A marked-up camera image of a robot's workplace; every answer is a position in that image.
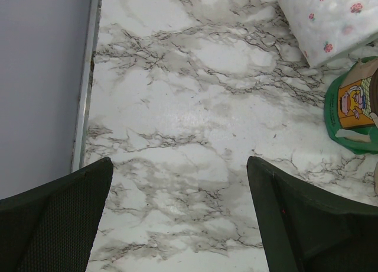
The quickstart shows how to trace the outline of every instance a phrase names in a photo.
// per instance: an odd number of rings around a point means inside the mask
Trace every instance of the white marble countertop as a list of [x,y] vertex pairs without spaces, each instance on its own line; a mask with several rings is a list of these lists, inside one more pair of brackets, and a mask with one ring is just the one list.
[[268,272],[246,162],[378,205],[376,156],[332,142],[275,0],[103,0],[86,163],[115,172],[88,272]]

